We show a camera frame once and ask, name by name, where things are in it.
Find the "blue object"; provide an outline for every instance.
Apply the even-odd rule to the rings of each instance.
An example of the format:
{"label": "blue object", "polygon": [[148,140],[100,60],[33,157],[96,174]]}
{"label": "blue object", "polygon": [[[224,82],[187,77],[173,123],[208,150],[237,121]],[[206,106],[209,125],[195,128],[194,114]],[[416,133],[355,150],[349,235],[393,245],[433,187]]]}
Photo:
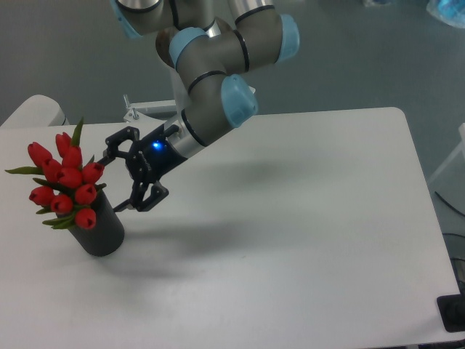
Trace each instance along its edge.
{"label": "blue object", "polygon": [[441,15],[450,19],[460,14],[465,16],[465,0],[441,0],[437,4],[437,9]]}
{"label": "blue object", "polygon": [[190,44],[193,40],[199,36],[207,36],[205,31],[200,28],[186,28],[181,30],[178,34],[174,36],[169,45],[169,55],[173,60],[174,68],[177,68],[177,61],[179,56],[182,54],[182,51]]}
{"label": "blue object", "polygon": [[426,9],[448,25],[465,28],[465,0],[430,0]]}
{"label": "blue object", "polygon": [[142,35],[140,35],[136,30],[132,27],[131,24],[127,21],[127,19],[123,16],[121,13],[121,10],[119,9],[118,4],[116,3],[116,0],[110,0],[110,5],[113,11],[115,12],[116,18],[118,18],[118,22],[123,28],[124,33],[126,36],[130,39],[138,39],[142,38]]}
{"label": "blue object", "polygon": [[156,151],[160,151],[161,149],[163,149],[163,144],[161,144],[160,142],[154,142],[152,146],[155,148]]}
{"label": "blue object", "polygon": [[226,119],[236,129],[259,111],[259,104],[254,93],[244,79],[237,74],[223,80],[221,100]]}
{"label": "blue object", "polygon": [[297,54],[300,48],[300,34],[297,23],[290,15],[281,15],[283,23],[283,43],[277,62],[283,62]]}

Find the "light blue joint cap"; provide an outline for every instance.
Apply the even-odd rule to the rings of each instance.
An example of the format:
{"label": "light blue joint cap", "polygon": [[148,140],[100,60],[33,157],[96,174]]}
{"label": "light blue joint cap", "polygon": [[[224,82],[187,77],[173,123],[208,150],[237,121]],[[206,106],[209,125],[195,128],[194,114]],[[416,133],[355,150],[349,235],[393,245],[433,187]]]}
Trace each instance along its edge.
{"label": "light blue joint cap", "polygon": [[177,67],[177,61],[182,54],[182,51],[190,44],[193,40],[199,36],[207,36],[205,31],[200,28],[186,28],[182,29],[178,34],[174,36],[169,45],[169,55],[173,60],[174,67]]}
{"label": "light blue joint cap", "polygon": [[281,15],[281,22],[283,23],[283,43],[277,63],[292,58],[300,48],[299,28],[292,16]]}
{"label": "light blue joint cap", "polygon": [[129,39],[138,39],[142,38],[142,35],[140,35],[136,30],[132,27],[132,25],[129,24],[127,19],[123,16],[123,13],[119,9],[118,4],[116,3],[116,0],[110,0],[110,5],[113,11],[115,12],[116,18],[118,18],[119,24],[121,24],[121,27],[123,28],[124,33]]}
{"label": "light blue joint cap", "polygon": [[259,112],[259,104],[254,93],[244,79],[237,74],[223,80],[221,100],[226,119],[236,129]]}

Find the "tulip bouquet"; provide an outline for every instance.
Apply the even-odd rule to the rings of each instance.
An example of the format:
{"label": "tulip bouquet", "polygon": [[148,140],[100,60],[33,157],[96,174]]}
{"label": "tulip bouquet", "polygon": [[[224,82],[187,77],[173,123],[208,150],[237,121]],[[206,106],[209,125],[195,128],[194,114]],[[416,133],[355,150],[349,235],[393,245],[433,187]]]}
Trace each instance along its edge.
{"label": "tulip bouquet", "polygon": [[29,199],[41,206],[37,214],[54,212],[57,215],[57,218],[43,221],[53,229],[78,226],[88,230],[96,225],[97,217],[91,205],[106,186],[96,184],[104,166],[94,162],[94,157],[83,166],[79,147],[83,124],[84,120],[81,120],[72,137],[66,132],[55,137],[61,161],[33,142],[28,146],[28,153],[35,166],[6,170],[11,174],[45,176],[45,179],[33,179],[40,186],[32,190]]}

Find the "white chair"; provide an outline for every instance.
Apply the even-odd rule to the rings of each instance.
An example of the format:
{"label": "white chair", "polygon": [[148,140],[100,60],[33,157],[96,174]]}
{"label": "white chair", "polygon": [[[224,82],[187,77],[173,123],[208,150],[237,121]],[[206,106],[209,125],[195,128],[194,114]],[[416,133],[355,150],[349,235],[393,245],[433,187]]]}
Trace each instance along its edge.
{"label": "white chair", "polygon": [[2,129],[69,125],[60,105],[52,98],[35,95],[28,98],[0,126]]}

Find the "black vase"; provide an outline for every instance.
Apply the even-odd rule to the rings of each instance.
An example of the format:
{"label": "black vase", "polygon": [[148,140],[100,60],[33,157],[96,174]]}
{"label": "black vase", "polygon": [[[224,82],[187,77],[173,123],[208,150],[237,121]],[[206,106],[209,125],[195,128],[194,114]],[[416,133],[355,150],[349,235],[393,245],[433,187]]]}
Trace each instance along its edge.
{"label": "black vase", "polygon": [[97,257],[107,256],[123,243],[124,227],[103,191],[97,195],[91,208],[97,214],[97,222],[92,229],[75,226],[68,230],[87,253]]}

